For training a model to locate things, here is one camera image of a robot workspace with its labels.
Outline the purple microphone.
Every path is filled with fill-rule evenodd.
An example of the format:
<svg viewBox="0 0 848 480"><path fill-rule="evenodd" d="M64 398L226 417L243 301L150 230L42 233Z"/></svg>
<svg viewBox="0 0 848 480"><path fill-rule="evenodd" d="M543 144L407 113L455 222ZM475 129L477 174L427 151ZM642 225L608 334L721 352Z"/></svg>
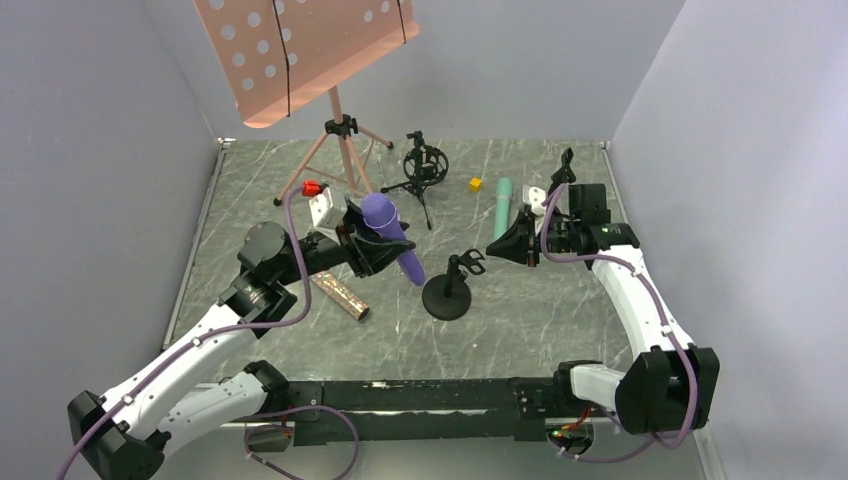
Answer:
<svg viewBox="0 0 848 480"><path fill-rule="evenodd" d="M398 209L395 204L382 193L370 193L361 202L361 211L365 224L380 237L389 240L406 240L402 229ZM401 270L415 286L423 286L427 277L417 255L408 251L397 260Z"/></svg>

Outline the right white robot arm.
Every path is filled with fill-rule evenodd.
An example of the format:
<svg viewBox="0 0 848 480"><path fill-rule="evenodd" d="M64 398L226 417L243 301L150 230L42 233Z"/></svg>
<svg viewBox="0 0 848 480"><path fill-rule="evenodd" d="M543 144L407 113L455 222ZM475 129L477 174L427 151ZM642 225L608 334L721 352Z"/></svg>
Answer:
<svg viewBox="0 0 848 480"><path fill-rule="evenodd" d="M560 185L531 199L486 248L489 256L535 267L582 262L600 282L623 325L632 363L621 372L600 361L566 361L554 374L557 395L616 415L633 435L668 446L702 428L720 370L679 325L652 280L631 226L615 223L602 184Z"/></svg>

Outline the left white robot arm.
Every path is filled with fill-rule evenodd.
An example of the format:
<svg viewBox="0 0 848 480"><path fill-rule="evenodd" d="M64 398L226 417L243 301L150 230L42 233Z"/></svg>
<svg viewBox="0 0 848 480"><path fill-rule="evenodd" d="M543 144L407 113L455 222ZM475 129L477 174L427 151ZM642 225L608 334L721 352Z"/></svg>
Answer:
<svg viewBox="0 0 848 480"><path fill-rule="evenodd" d="M406 223L382 194L362 202L311 199L313 227L265 221L246 234L239 271L197 324L138 373L104 393L83 391L68 405L74 452L102 479L149 479L177 451L233 420L283 415L291 388L265 360L197 392L206 373L273 329L308 314L312 295L293 283L346 264L369 277L409 256Z"/></svg>

